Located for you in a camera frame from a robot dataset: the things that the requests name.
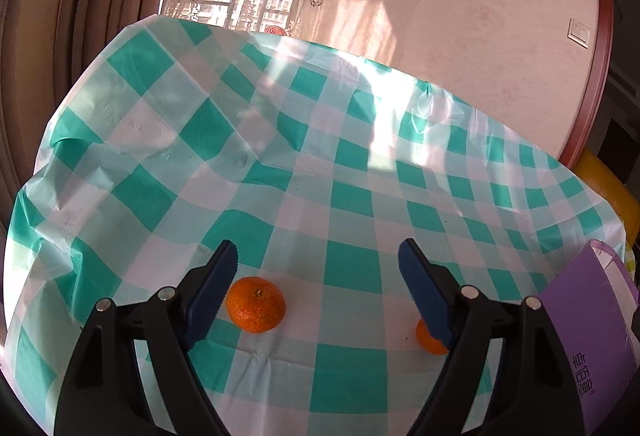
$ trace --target plastic tablecloth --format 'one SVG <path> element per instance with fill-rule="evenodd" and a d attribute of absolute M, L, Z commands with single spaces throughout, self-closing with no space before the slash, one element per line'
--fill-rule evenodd
<path fill-rule="evenodd" d="M 230 239 L 238 277 L 273 281 L 288 305 L 261 335 L 222 308 L 190 352 L 231 434 L 405 434 L 444 362 L 415 340 L 397 260 L 409 237 L 503 301 L 540 291 L 590 238 L 625 250 L 596 193 L 434 84 L 319 44 L 153 16 L 81 76 L 18 194 L 4 369 L 51 434 L 95 301 L 146 301 Z"/>

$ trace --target orange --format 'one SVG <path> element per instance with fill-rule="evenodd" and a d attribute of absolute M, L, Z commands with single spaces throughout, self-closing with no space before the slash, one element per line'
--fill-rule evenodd
<path fill-rule="evenodd" d="M 273 283 L 261 277 L 243 277 L 229 288 L 226 310 L 240 329 L 264 333 L 280 324 L 287 311 L 287 303 Z"/>
<path fill-rule="evenodd" d="M 422 319 L 420 319 L 415 326 L 415 337 L 418 339 L 418 342 L 420 342 L 420 346 L 433 355 L 446 355 L 449 353 L 449 350 L 447 350 L 440 340 L 434 339 L 431 336 L 427 324 L 425 324 Z"/>

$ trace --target purple box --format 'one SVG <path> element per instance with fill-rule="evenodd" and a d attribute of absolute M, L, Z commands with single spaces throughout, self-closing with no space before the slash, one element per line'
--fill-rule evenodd
<path fill-rule="evenodd" d="M 591 434 L 638 369 L 640 345 L 631 332 L 638 290 L 615 251 L 593 240 L 539 298 L 574 372 Z"/>

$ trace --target screw head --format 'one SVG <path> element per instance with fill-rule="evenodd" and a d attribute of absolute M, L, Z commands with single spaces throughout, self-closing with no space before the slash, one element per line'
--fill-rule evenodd
<path fill-rule="evenodd" d="M 529 306 L 529 308 L 531 308 L 532 310 L 539 310 L 540 308 L 542 308 L 542 302 L 540 302 L 540 299 L 534 296 L 527 297 L 524 300 L 524 304 Z"/>
<path fill-rule="evenodd" d="M 480 295 L 478 288 L 471 285 L 465 285 L 460 289 L 460 293 L 467 299 L 477 299 Z"/>
<path fill-rule="evenodd" d="M 173 286 L 165 286 L 158 292 L 158 299 L 160 299 L 160 301 L 168 301 L 169 299 L 173 299 L 174 297 L 175 288 Z"/>
<path fill-rule="evenodd" d="M 98 301 L 95 304 L 95 309 L 97 309 L 98 311 L 105 311 L 108 310 L 111 306 L 111 299 L 100 299 L 100 301 Z"/>

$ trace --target pink wall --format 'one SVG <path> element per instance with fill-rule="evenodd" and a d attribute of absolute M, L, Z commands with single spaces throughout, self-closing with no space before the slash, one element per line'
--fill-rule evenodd
<path fill-rule="evenodd" d="M 315 41 L 429 80 L 559 156 L 582 100 L 598 0 L 325 0 Z M 591 28 L 585 49 L 569 19 Z"/>

